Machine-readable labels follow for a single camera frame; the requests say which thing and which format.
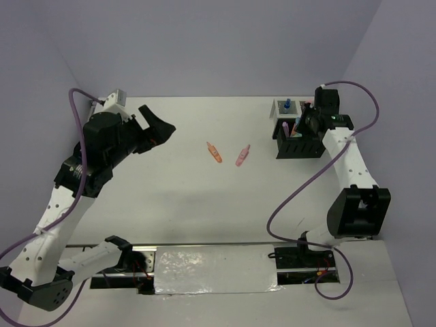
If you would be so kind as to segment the blue cap clear bottle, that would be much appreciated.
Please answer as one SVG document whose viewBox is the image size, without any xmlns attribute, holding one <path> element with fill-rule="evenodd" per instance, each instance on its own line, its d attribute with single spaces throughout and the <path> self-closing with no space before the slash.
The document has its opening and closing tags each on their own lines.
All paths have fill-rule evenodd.
<svg viewBox="0 0 436 327">
<path fill-rule="evenodd" d="M 287 98 L 285 103 L 283 104 L 283 113 L 284 114 L 289 114 L 291 112 L 291 110 L 290 110 L 291 104 L 292 104 L 291 99 Z"/>
</svg>

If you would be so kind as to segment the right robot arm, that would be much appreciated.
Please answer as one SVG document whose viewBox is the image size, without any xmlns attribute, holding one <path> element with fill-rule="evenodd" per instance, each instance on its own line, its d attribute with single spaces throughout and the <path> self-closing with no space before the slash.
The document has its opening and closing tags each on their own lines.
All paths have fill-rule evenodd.
<svg viewBox="0 0 436 327">
<path fill-rule="evenodd" d="M 377 236 L 382 228 L 391 194 L 371 176 L 358 148 L 351 118 L 339 113 L 339 92 L 322 85 L 315 90 L 314 102 L 302 115 L 300 133 L 316 136 L 333 161 L 339 181 L 339 194 L 328 209 L 326 222 L 305 232 L 308 243 L 296 250 L 303 266 L 312 266 L 325 251 L 340 243 Z"/>
</svg>

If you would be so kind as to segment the pink highlighter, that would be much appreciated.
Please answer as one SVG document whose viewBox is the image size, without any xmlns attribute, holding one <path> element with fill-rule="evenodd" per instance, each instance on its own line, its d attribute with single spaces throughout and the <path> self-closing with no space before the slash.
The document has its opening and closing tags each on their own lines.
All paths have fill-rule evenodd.
<svg viewBox="0 0 436 327">
<path fill-rule="evenodd" d="M 247 158 L 247 156 L 249 154 L 250 147 L 251 146 L 248 144 L 245 148 L 243 148 L 241 150 L 241 152 L 240 152 L 240 154 L 237 157 L 236 162 L 235 162 L 237 167 L 240 167 L 243 164 L 243 162 L 246 160 L 246 158 Z"/>
</svg>

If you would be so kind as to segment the purple highlighter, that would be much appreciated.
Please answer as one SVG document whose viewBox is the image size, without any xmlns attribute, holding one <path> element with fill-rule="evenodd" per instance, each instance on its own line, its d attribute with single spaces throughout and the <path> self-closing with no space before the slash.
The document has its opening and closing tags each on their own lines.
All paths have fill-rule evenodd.
<svg viewBox="0 0 436 327">
<path fill-rule="evenodd" d="M 289 125 L 286 121 L 282 122 L 282 129 L 283 129 L 283 133 L 285 135 L 286 138 L 290 137 L 290 129 L 289 129 Z"/>
</svg>

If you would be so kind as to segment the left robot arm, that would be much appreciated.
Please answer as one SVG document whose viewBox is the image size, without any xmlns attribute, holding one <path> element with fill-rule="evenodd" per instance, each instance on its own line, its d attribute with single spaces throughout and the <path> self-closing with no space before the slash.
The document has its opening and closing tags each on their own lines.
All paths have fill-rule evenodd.
<svg viewBox="0 0 436 327">
<path fill-rule="evenodd" d="M 96 201 L 113 170 L 129 155 L 145 153 L 165 143 L 176 128 L 148 106 L 139 113 L 149 124 L 141 128 L 134 115 L 103 110 L 84 124 L 78 143 L 54 179 L 47 208 L 22 252 L 1 268 L 1 287 L 27 304 L 45 311 L 58 309 L 77 284 L 107 268 L 129 270 L 143 255 L 119 236 L 71 258 L 62 253 L 84 214 Z"/>
</svg>

